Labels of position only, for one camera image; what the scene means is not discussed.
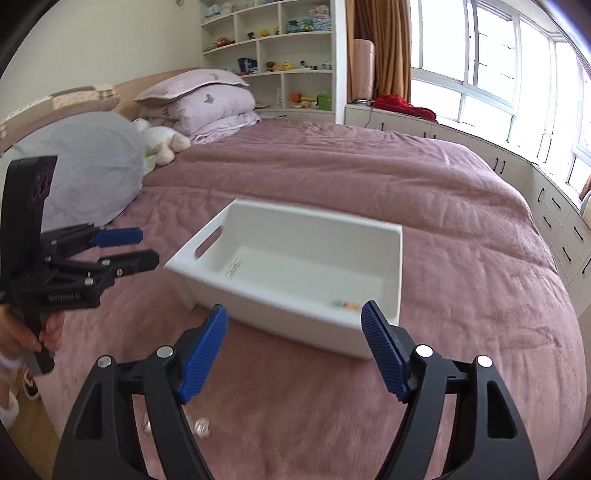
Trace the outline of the person's left hand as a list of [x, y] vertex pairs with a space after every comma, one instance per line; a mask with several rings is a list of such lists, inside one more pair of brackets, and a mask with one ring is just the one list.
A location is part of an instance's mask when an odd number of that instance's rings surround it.
[[1, 353], [10, 360], [16, 360], [24, 350], [39, 352], [42, 347], [50, 351], [61, 348], [64, 313], [52, 313], [44, 329], [34, 334], [11, 311], [8, 305], [1, 306]]

